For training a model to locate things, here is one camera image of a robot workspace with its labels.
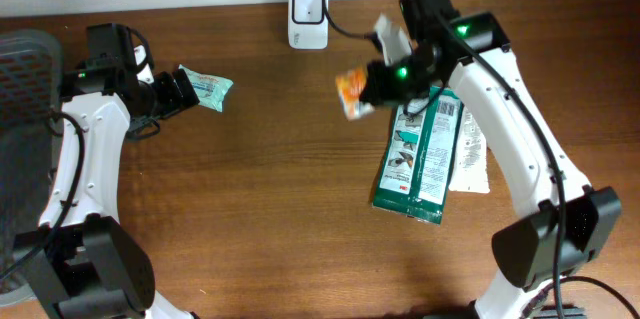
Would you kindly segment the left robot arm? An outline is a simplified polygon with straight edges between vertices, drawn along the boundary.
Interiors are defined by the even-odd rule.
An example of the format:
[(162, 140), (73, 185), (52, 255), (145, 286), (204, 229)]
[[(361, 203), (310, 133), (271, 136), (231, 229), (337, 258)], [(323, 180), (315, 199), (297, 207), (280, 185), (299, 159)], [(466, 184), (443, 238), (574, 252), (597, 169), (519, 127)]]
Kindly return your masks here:
[(36, 230), (14, 240), (14, 266), (50, 318), (191, 318), (157, 291), (148, 255), (120, 224), (117, 186), (123, 144), (199, 99), (184, 70), (154, 73), (137, 30), (94, 25), (87, 41), (88, 59), (61, 78), (55, 180)]

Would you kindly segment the green 3M glove package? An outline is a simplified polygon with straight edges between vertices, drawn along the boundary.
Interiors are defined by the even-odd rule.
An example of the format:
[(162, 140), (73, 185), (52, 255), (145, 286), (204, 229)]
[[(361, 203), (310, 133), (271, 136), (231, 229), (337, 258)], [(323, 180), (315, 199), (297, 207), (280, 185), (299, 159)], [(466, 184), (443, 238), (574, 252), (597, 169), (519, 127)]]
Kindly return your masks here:
[(441, 223), (462, 109), (452, 90), (433, 87), (395, 111), (373, 207)]

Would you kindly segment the light green wipes packet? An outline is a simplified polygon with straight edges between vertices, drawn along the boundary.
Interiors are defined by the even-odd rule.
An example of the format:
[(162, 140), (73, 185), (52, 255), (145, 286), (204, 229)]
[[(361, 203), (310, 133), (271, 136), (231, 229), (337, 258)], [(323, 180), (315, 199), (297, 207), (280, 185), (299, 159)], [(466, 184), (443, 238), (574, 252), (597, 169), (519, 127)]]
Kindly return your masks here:
[(199, 104), (222, 112), (224, 98), (233, 86), (233, 82), (224, 77), (195, 72), (182, 64), (179, 65), (179, 68), (185, 72), (191, 82)]

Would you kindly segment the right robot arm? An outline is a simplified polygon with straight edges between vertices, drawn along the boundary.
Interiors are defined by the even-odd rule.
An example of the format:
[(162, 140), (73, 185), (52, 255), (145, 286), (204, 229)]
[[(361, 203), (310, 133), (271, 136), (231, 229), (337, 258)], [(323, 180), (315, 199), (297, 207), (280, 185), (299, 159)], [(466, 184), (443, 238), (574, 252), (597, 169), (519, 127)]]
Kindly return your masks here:
[(367, 67), (360, 100), (424, 98), (436, 81), (470, 111), (504, 175), (517, 215), (491, 241), (498, 270), (455, 318), (563, 318), (561, 287), (581, 278), (621, 213), (610, 187), (595, 189), (567, 157), (521, 78), (494, 15), (462, 16), (451, 0), (399, 0), (416, 47)]

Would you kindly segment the white tube gold cap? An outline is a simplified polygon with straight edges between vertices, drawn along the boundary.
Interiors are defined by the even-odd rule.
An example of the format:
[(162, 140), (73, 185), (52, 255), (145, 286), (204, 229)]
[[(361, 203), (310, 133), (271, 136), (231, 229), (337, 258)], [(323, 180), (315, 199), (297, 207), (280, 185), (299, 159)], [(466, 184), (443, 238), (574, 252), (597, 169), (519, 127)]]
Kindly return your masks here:
[(486, 138), (467, 107), (462, 111), (448, 189), (479, 194), (490, 192)]

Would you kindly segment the orange tissue pack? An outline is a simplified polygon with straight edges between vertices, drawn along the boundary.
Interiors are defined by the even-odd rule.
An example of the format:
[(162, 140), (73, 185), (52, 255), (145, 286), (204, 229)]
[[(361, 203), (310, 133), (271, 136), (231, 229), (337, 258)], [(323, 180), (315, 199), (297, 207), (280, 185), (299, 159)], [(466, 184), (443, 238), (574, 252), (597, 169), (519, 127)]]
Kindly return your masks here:
[(367, 84), (366, 69), (357, 67), (335, 78), (336, 89), (347, 120), (358, 120), (374, 111), (370, 103), (360, 99)]

